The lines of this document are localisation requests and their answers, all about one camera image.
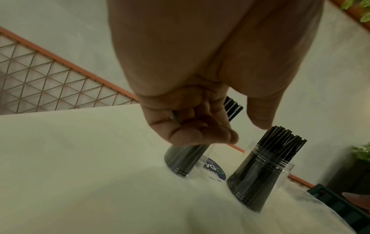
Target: table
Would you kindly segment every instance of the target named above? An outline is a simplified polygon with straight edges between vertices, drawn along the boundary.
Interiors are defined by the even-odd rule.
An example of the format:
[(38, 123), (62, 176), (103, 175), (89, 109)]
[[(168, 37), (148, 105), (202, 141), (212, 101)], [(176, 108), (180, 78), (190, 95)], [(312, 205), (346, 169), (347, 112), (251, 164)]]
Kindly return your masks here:
[[(0, 116), (0, 233), (353, 233), (286, 182), (255, 214), (225, 182), (174, 175), (139, 105)], [(242, 154), (217, 145), (230, 175)]]

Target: sticker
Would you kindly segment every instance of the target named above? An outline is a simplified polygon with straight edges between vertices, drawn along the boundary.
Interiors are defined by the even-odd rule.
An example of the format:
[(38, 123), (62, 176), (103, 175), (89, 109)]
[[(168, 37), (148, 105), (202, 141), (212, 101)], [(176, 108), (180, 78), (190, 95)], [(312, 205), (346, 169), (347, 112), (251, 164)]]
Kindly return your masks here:
[(226, 180), (224, 170), (222, 170), (221, 167), (212, 159), (207, 159), (207, 162), (204, 164), (203, 168), (217, 175), (219, 177), (218, 181)]

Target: blue label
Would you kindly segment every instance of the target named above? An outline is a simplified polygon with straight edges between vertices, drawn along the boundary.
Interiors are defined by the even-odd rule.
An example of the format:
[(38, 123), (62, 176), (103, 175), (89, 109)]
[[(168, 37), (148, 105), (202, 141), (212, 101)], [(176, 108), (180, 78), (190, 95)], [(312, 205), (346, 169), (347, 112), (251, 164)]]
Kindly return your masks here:
[(221, 167), (212, 159), (207, 159), (207, 162), (204, 164), (203, 168), (215, 173), (219, 177), (220, 181), (226, 180), (224, 170), (222, 170)]

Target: hand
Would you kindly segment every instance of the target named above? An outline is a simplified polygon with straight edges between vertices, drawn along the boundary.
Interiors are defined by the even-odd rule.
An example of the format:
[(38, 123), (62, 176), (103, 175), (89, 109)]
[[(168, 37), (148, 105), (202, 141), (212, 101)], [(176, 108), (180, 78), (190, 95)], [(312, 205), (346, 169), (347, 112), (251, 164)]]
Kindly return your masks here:
[(113, 45), (148, 124), (175, 145), (231, 143), (229, 87), (268, 129), (307, 53), (322, 0), (109, 0)]

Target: green leaf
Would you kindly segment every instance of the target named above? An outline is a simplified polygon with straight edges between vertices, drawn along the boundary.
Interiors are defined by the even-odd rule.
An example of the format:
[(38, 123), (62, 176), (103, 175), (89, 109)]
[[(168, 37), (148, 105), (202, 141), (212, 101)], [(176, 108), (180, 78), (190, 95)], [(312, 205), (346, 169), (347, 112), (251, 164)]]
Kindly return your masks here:
[(370, 0), (362, 0), (360, 6), (363, 8), (370, 7)]
[(341, 8), (343, 9), (343, 10), (347, 10), (348, 8), (350, 8), (352, 5), (353, 5), (353, 3), (355, 2), (355, 0), (345, 0), (343, 3), (342, 3), (342, 6), (341, 6)]
[(360, 22), (365, 23), (370, 21), (370, 11), (366, 12), (365, 14), (362, 15)]

